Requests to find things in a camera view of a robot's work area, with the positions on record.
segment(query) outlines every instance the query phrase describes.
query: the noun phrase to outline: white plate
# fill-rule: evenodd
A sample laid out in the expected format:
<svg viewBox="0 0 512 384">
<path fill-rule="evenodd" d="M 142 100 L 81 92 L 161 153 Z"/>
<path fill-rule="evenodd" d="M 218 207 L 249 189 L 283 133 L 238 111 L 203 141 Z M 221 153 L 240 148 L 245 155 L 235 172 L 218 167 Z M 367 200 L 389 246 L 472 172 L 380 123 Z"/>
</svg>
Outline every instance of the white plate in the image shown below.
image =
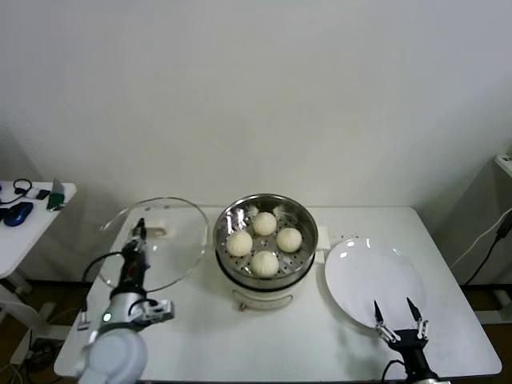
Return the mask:
<svg viewBox="0 0 512 384">
<path fill-rule="evenodd" d="M 422 278 L 392 245 L 369 238 L 341 242 L 329 253 L 325 273 L 336 303 L 364 326 L 376 325 L 374 300 L 385 323 L 394 330 L 414 324 L 406 298 L 426 317 Z"/>
</svg>

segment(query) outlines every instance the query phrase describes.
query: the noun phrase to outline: steamed bun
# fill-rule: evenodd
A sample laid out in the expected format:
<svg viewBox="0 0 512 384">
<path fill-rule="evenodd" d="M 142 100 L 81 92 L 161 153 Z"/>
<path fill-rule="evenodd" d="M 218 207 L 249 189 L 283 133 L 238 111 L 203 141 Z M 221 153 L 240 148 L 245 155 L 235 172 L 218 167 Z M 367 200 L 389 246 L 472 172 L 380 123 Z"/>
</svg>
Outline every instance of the steamed bun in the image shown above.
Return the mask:
<svg viewBox="0 0 512 384">
<path fill-rule="evenodd" d="M 302 235 L 295 228 L 285 228 L 279 231 L 277 241 L 280 250 L 292 253 L 301 247 Z"/>
<path fill-rule="evenodd" d="M 268 250 L 262 250 L 253 256 L 250 262 L 250 270 L 260 278 L 271 278 L 279 270 L 279 260 Z"/>
<path fill-rule="evenodd" d="M 252 247 L 253 238 L 244 230 L 234 232 L 227 238 L 227 251 L 238 258 L 248 254 Z"/>
<path fill-rule="evenodd" d="M 269 234 L 272 234 L 277 226 L 278 221 L 268 212 L 261 212 L 257 214 L 253 220 L 254 232 L 261 236 L 268 236 Z"/>
</svg>

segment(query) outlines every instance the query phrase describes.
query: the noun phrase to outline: glass lid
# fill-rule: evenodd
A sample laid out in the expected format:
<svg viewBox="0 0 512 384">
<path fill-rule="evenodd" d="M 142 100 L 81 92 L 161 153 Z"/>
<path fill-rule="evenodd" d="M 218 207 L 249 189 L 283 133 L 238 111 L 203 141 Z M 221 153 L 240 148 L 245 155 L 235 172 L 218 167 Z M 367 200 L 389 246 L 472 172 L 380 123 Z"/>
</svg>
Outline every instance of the glass lid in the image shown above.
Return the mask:
<svg viewBox="0 0 512 384">
<path fill-rule="evenodd" d="M 103 253 L 120 251 L 140 218 L 146 223 L 146 258 L 150 266 L 144 288 L 155 292 L 182 280 L 201 261 L 206 253 L 208 219 L 201 208 L 183 198 L 136 202 L 100 228 Z M 122 264 L 121 256 L 105 260 L 100 279 L 115 288 Z"/>
</svg>

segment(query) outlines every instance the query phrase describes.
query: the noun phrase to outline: floor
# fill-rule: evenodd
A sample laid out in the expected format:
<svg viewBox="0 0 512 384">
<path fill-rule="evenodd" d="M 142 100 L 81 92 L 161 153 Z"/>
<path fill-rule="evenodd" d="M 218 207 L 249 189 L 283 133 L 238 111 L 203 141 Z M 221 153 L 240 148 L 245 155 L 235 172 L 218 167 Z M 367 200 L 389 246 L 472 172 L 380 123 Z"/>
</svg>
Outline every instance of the floor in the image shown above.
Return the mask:
<svg viewBox="0 0 512 384">
<path fill-rule="evenodd" d="M 89 290 L 88 287 L 82 286 L 62 286 L 49 285 L 48 283 L 34 283 L 34 291 L 24 296 L 24 299 L 33 308 L 40 308 L 44 302 L 49 300 L 57 303 L 55 314 L 68 311 L 66 314 L 59 316 L 52 323 L 70 325 L 76 317 L 78 308 L 84 296 Z M 465 292 L 468 301 L 475 310 L 493 310 L 498 308 L 498 303 L 494 297 L 485 291 L 468 291 Z M 492 378 L 467 378 L 452 381 L 456 384 L 508 384 L 512 383 L 512 325 L 485 326 L 487 335 L 492 341 L 494 348 L 498 352 L 502 363 L 503 372 Z M 7 316 L 0 325 L 0 340 L 2 348 L 0 348 L 0 367 L 9 363 L 10 356 L 17 348 L 20 340 L 26 332 L 26 328 Z M 30 383 L 26 377 L 26 370 L 21 369 L 24 382 Z M 0 384 L 7 384 L 14 375 L 11 369 L 0 372 Z M 47 384 L 58 378 L 53 372 L 53 363 L 41 372 L 30 374 L 30 380 L 33 384 Z M 76 381 L 69 378 L 59 380 L 59 384 L 71 384 Z"/>
</svg>

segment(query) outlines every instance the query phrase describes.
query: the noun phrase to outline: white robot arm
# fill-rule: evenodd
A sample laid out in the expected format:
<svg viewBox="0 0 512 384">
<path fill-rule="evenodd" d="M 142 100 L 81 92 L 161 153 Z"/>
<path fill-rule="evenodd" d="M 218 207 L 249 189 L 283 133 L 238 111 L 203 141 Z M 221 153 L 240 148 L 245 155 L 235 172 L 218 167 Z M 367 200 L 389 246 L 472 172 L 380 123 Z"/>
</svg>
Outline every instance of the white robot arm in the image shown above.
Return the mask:
<svg viewBox="0 0 512 384">
<path fill-rule="evenodd" d="M 125 259 L 118 286 L 110 293 L 100 327 L 82 351 L 78 368 L 81 384 L 133 384 L 147 363 L 147 348 L 140 330 L 174 318 L 168 300 L 148 298 L 143 288 L 146 261 L 146 227 L 141 218 L 120 254 Z M 80 313 L 78 330 L 87 330 L 87 304 Z"/>
<path fill-rule="evenodd" d="M 134 384 L 147 363 L 147 348 L 141 335 L 121 328 L 99 336 L 90 345 L 80 384 Z"/>
</svg>

